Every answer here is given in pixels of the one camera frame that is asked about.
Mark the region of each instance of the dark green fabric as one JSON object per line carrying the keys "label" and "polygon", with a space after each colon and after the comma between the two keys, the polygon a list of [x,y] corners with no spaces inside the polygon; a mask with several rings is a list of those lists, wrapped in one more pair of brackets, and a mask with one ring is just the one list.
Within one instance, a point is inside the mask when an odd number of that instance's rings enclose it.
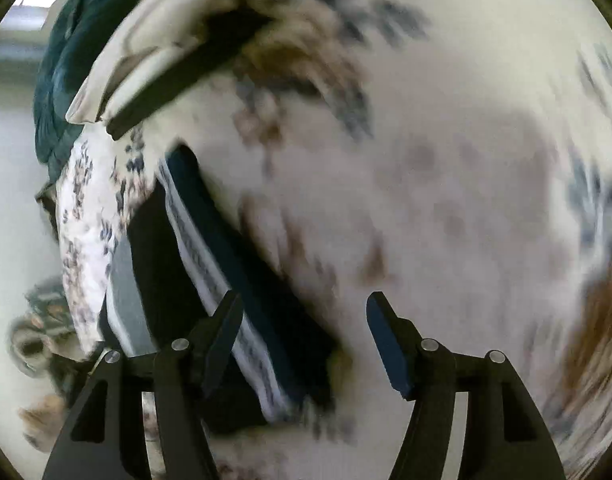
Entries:
{"label": "dark green fabric", "polygon": [[138,0],[68,0],[51,32],[42,61],[33,112],[35,152],[59,177],[83,127],[69,124],[66,112],[84,79],[122,20]]}

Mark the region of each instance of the black strap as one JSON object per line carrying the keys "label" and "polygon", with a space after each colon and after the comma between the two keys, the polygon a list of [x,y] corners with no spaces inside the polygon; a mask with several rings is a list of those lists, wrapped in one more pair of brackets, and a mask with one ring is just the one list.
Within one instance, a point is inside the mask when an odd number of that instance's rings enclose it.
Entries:
{"label": "black strap", "polygon": [[182,91],[233,59],[270,22],[269,17],[246,7],[209,17],[207,42],[151,81],[111,119],[106,128],[108,134],[114,140],[121,139]]}

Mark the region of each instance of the white wall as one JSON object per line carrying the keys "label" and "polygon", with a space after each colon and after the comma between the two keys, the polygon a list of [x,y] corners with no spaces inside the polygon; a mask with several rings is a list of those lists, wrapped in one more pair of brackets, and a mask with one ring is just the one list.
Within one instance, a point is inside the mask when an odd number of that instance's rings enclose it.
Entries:
{"label": "white wall", "polygon": [[22,374],[5,344],[10,322],[26,310],[24,292],[60,272],[58,247],[34,200],[47,172],[35,157],[33,85],[27,79],[0,75],[0,447],[26,480],[38,480],[48,456],[23,439],[17,410],[51,387]]}

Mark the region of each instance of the black bracket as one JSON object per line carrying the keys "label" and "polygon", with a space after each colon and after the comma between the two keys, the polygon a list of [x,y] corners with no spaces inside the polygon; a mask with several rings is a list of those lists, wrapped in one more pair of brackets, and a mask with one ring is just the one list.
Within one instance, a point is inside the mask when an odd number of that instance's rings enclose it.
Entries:
{"label": "black bracket", "polygon": [[369,297],[367,317],[390,383],[415,401],[390,480],[441,479],[456,392],[468,392],[459,480],[565,480],[548,428],[502,352],[454,354],[397,317],[381,292]]}
{"label": "black bracket", "polygon": [[[191,400],[218,386],[242,317],[241,300],[228,292],[214,316],[160,352],[134,358],[106,353],[80,381],[44,480],[150,480],[144,391],[155,392],[167,478],[217,480]],[[397,317],[381,292],[369,297],[367,317],[390,383],[415,401],[390,480],[441,479],[456,392],[469,394],[459,480],[565,480],[548,430],[502,352],[454,354]],[[91,368],[80,365],[80,372]]]}

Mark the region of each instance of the white patterned fabric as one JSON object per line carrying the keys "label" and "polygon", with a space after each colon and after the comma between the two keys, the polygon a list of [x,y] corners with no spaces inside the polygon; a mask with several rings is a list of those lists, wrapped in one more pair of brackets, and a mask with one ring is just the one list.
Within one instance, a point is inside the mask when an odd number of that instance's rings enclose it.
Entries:
{"label": "white patterned fabric", "polygon": [[[236,1],[142,0],[69,110],[91,123],[58,190],[80,336],[98,336],[116,236],[182,139],[227,218],[353,361],[343,424],[314,423],[315,439],[292,428],[214,441],[224,478],[388,474],[411,407],[371,341],[373,290],[452,351],[502,349],[568,476],[583,477],[612,440],[612,372],[596,373],[612,351],[578,392],[565,388],[587,287],[612,261],[612,31],[599,11],[590,0],[249,0],[281,19],[113,143],[104,121],[116,104]],[[127,60],[134,70],[115,70]]]}

